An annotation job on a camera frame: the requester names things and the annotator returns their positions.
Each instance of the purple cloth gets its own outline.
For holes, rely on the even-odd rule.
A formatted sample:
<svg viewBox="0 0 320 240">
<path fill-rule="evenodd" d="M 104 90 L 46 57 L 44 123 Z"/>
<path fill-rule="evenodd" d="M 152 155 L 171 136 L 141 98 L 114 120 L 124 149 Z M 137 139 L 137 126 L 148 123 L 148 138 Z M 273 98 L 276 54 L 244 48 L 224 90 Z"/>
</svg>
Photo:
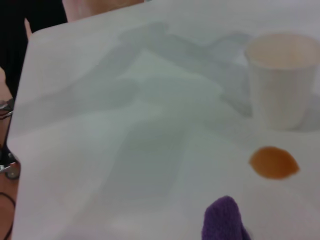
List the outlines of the purple cloth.
<svg viewBox="0 0 320 240">
<path fill-rule="evenodd" d="M 232 197 L 221 197 L 206 209 L 202 240 L 250 240 Z"/>
</svg>

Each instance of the white paper cup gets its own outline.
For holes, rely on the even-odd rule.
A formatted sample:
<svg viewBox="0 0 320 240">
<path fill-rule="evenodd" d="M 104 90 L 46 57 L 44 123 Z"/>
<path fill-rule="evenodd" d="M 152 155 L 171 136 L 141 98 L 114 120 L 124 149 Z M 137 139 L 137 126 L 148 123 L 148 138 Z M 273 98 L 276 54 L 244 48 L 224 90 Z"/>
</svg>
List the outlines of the white paper cup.
<svg viewBox="0 0 320 240">
<path fill-rule="evenodd" d="M 306 112 L 320 63 L 320 43 L 308 36 L 275 33 L 246 48 L 253 117 L 276 130 L 297 127 Z"/>
</svg>

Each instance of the orange dot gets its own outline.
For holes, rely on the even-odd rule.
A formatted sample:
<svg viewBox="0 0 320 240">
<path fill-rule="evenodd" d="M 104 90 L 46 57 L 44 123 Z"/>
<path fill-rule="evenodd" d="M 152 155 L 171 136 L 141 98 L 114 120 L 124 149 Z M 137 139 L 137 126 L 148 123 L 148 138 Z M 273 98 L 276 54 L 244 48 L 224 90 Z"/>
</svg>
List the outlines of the orange dot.
<svg viewBox="0 0 320 240">
<path fill-rule="evenodd" d="M 267 179 L 284 179 L 300 170 L 289 152 L 274 146 L 260 148 L 249 163 L 257 174 Z"/>
</svg>

